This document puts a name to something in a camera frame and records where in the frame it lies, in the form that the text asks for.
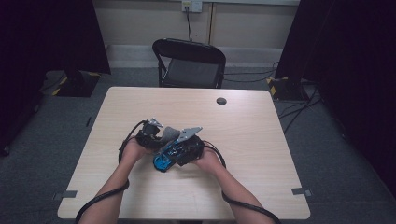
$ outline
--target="person's right arm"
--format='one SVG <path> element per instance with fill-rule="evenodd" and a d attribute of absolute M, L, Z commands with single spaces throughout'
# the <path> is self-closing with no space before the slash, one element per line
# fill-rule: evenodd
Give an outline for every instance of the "person's right arm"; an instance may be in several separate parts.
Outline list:
<path fill-rule="evenodd" d="M 231 174 L 228 172 L 220 163 L 217 154 L 209 149 L 204 148 L 203 155 L 201 159 L 193 162 L 200 169 L 212 174 L 218 181 L 224 194 L 230 199 L 238 202 L 250 203 L 259 207 L 262 207 L 257 198 L 246 189 L 241 183 L 239 183 Z M 243 224 L 273 224 L 274 221 L 268 216 L 252 211 L 250 209 L 230 204 L 230 207 L 235 216 L 237 223 Z"/>

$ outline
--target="forearm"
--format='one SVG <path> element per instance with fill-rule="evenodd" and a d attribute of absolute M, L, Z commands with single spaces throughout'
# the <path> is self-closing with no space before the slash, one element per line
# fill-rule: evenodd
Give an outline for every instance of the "forearm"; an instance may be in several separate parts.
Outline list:
<path fill-rule="evenodd" d="M 237 181 L 225 168 L 219 167 L 214 173 L 214 176 L 219 181 L 224 194 L 229 198 L 238 202 L 249 203 L 262 207 L 257 198 L 241 183 L 239 183 L 239 181 Z M 271 218 L 256 211 L 252 211 L 234 204 L 230 204 L 230 207 L 237 223 L 273 223 Z"/>
<path fill-rule="evenodd" d="M 107 182 L 97 192 L 96 196 L 122 187 L 128 180 L 128 175 L 135 163 L 136 161 L 122 161 Z M 117 223 L 122 195 L 123 192 L 120 192 L 93 204 L 84 213 L 79 223 Z"/>

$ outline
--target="gray carpet floor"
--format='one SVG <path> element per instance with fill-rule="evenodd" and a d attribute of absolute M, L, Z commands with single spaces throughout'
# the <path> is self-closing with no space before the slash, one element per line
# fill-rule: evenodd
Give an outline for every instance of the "gray carpet floor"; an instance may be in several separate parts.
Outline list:
<path fill-rule="evenodd" d="M 227 68 L 226 73 L 270 70 Z M 61 75 L 49 73 L 45 86 Z M 223 89 L 267 91 L 265 81 L 246 82 L 266 75 L 227 75 Z M 112 86 L 157 85 L 156 68 L 114 68 L 111 76 L 100 78 L 90 98 L 51 96 L 53 88 L 44 91 L 38 112 L 10 145 L 10 155 L 0 158 L 0 223 L 73 223 L 57 217 L 60 201 L 53 196 L 66 190 L 106 91 Z M 309 94 L 313 89 L 306 87 Z M 313 102 L 320 99 L 318 93 L 314 97 Z M 278 114 L 302 107 L 295 102 L 274 104 Z M 292 118 L 280 120 L 284 129 Z M 319 101 L 305 109 L 285 135 L 303 188 L 313 195 L 307 197 L 308 220 L 283 223 L 396 223 L 395 200 L 366 159 L 348 143 L 342 125 L 325 104 Z"/>

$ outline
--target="person's arm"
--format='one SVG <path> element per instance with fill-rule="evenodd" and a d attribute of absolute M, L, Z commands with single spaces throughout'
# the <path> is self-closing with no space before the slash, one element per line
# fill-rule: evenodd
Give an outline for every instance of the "person's arm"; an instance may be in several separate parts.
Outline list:
<path fill-rule="evenodd" d="M 209 149 L 204 148 L 201 159 L 193 162 L 200 169 L 212 174 L 218 181 L 224 194 L 229 198 L 243 203 L 250 203 L 259 207 L 262 207 L 257 198 L 246 189 L 241 183 L 239 183 L 231 174 L 228 172 L 220 163 L 216 153 Z M 273 224 L 274 221 L 268 216 L 259 212 L 252 211 L 250 209 L 230 204 L 230 207 L 235 216 L 237 223 L 243 224 Z"/>
<path fill-rule="evenodd" d="M 126 145 L 120 164 L 117 166 L 114 173 L 97 192 L 96 196 L 109 192 L 113 189 L 118 189 L 123 186 L 129 173 L 131 173 L 134 164 L 139 161 L 148 151 L 141 147 L 135 139 L 131 139 Z M 86 223 L 117 223 L 120 213 L 120 205 L 123 192 L 103 199 L 98 203 L 94 203 L 85 211 L 78 224 Z"/>

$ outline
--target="table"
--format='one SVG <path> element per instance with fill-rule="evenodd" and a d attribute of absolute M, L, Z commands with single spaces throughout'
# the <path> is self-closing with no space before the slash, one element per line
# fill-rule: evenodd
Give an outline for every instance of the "table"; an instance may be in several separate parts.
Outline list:
<path fill-rule="evenodd" d="M 217 104 L 220 97 L 226 105 Z M 269 92 L 134 87 L 108 90 L 67 188 L 77 195 L 63 198 L 60 218 L 74 218 L 94 197 L 118 164 L 122 140 L 151 118 L 179 130 L 202 126 L 197 135 L 219 149 L 227 169 L 266 209 L 281 219 L 309 218 L 305 196 L 291 191 L 301 183 Z M 129 179 L 120 218 L 233 219 L 214 177 L 193 164 L 161 173 L 148 155 Z"/>

